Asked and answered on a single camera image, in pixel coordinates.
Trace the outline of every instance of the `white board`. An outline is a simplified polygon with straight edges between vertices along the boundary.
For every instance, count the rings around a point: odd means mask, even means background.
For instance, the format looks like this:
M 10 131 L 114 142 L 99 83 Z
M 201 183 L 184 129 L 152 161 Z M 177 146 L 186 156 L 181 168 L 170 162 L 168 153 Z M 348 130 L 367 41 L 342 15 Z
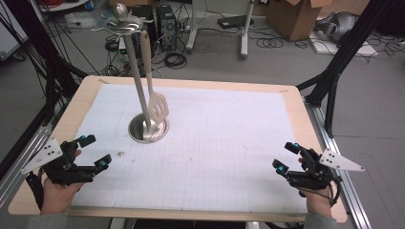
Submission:
M 170 130 L 142 144 L 128 134 L 141 112 L 135 86 L 103 85 L 77 133 L 95 135 L 78 165 L 111 154 L 110 168 L 75 195 L 74 205 L 142 209 L 305 213 L 305 200 L 275 173 L 277 158 L 300 170 L 280 94 L 156 88 Z

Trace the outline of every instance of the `human hand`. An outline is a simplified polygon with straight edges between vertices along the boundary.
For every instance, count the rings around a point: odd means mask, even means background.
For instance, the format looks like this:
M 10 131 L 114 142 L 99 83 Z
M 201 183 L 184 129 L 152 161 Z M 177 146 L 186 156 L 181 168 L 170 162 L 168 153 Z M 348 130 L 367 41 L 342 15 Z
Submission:
M 75 156 L 79 156 L 81 151 L 76 151 Z M 44 201 L 41 215 L 64 213 L 72 204 L 75 194 L 84 183 L 73 183 L 69 186 L 52 183 L 46 178 L 44 181 Z
M 322 190 L 311 190 L 298 188 L 307 198 L 307 210 L 309 213 L 322 215 L 331 218 L 330 209 L 330 188 Z

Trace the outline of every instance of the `round metal base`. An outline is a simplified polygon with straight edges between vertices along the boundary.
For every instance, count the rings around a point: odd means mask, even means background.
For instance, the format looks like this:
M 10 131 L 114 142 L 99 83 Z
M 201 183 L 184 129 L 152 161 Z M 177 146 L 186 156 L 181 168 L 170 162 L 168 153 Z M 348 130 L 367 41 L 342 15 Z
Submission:
M 161 140 L 169 130 L 169 121 L 164 119 L 157 125 L 151 120 L 151 127 L 147 128 L 145 115 L 138 114 L 134 117 L 128 126 L 128 132 L 132 139 L 140 143 L 152 143 Z

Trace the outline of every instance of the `sleeve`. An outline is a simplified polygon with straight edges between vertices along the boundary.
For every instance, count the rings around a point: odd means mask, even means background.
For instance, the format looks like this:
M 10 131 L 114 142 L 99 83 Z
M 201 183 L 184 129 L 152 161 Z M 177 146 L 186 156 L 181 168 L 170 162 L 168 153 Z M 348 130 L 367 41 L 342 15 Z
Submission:
M 336 219 L 318 214 L 305 215 L 304 229 L 337 229 Z
M 66 213 L 30 217 L 28 229 L 63 229 L 66 227 L 67 217 Z

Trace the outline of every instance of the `cardboard box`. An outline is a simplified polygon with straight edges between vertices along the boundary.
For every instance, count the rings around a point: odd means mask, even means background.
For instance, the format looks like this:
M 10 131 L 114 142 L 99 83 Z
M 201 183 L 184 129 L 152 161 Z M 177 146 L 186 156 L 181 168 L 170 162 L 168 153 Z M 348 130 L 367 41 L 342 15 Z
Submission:
M 115 5 L 116 3 L 121 3 L 125 7 L 134 7 L 136 5 L 154 5 L 155 0 L 109 0 L 110 6 Z
M 258 4 L 256 3 L 253 7 L 252 15 L 256 16 L 266 16 L 268 4 Z
M 309 38 L 322 7 L 332 0 L 281 0 L 270 1 L 266 22 L 286 40 Z
M 360 15 L 367 7 L 370 0 L 333 0 L 330 6 L 321 10 L 321 16 L 328 16 L 331 12 L 347 11 Z

